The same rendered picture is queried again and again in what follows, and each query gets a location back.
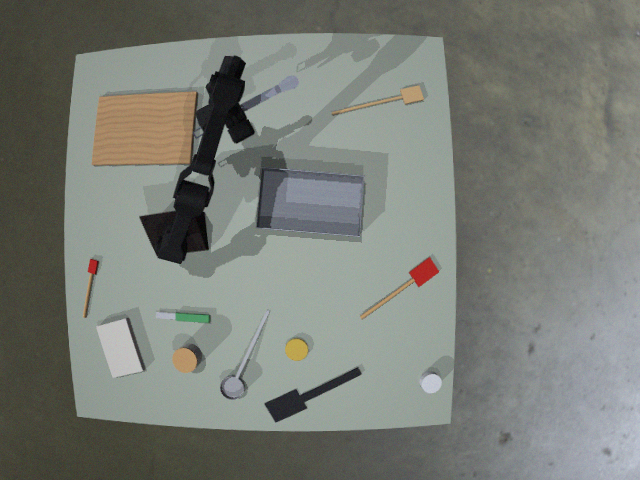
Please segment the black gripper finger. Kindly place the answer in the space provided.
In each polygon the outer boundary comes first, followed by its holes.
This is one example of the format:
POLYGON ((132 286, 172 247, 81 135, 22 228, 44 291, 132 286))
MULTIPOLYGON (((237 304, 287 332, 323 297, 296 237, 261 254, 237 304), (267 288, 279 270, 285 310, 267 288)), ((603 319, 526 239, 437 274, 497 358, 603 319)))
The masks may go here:
MULTIPOLYGON (((244 110, 241 110, 241 111, 242 111, 242 113, 243 113, 243 115, 244 115, 244 116, 243 116, 243 117, 244 117, 244 120, 246 120, 246 119, 247 119, 247 117, 245 116, 245 112, 244 112, 244 110)), ((228 128, 228 129, 229 129, 229 128, 231 128, 231 127, 233 127, 233 126, 231 126, 231 125, 230 125, 230 123, 228 123, 228 119, 226 120, 226 124, 225 124, 225 125, 226 125, 226 128, 228 128)))

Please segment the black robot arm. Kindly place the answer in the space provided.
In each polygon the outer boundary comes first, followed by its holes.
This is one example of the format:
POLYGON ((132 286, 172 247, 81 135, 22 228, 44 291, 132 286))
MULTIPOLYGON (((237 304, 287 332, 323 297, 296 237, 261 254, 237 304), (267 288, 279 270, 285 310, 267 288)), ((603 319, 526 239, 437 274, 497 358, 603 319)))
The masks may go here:
POLYGON ((203 135, 191 165, 179 174, 173 193, 173 208, 177 211, 175 220, 162 224, 162 236, 156 240, 155 249, 159 259, 177 264, 185 261, 188 228, 193 218, 202 215, 205 207, 208 207, 213 194, 213 170, 216 164, 214 158, 227 116, 244 94, 245 81, 241 80, 241 77, 245 65, 246 62, 236 55, 225 56, 219 72, 215 71, 215 75, 211 75, 208 85, 209 104, 195 113, 198 125, 203 129, 203 135), (209 175, 210 188, 185 181, 192 171, 209 175))

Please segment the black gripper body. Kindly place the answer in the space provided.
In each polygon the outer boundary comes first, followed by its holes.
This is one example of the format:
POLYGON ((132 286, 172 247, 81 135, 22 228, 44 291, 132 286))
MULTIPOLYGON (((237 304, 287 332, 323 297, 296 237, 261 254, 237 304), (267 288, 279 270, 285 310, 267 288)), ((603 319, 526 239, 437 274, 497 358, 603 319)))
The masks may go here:
POLYGON ((255 132, 249 119, 244 120, 244 115, 241 110, 242 108, 238 102, 233 111, 231 111, 227 116, 228 123, 233 126, 228 130, 233 143, 238 143, 247 137, 253 136, 255 132))

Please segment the wooden board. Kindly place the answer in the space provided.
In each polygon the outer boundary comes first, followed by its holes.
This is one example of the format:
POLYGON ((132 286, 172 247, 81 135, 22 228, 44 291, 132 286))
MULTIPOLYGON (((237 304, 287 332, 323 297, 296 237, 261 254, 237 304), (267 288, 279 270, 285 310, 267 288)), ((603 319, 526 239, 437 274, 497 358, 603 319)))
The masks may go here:
POLYGON ((191 164, 196 91, 100 96, 92 165, 191 164))

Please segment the white rectangular block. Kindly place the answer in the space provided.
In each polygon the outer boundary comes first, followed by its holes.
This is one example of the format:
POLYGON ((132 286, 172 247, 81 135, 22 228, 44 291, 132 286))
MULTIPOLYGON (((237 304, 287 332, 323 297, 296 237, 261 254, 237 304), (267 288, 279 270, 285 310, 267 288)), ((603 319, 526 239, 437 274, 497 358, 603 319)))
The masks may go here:
POLYGON ((129 318, 96 328, 113 378, 146 370, 129 318))

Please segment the green flat bar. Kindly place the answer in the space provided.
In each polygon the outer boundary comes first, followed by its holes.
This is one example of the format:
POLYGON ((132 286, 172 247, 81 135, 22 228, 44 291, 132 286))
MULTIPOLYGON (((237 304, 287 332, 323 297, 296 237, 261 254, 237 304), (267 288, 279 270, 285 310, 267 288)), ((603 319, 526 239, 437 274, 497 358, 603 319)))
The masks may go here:
POLYGON ((158 319, 176 319, 183 322, 207 322, 210 323, 210 314, 191 314, 191 313, 167 313, 156 312, 158 319))

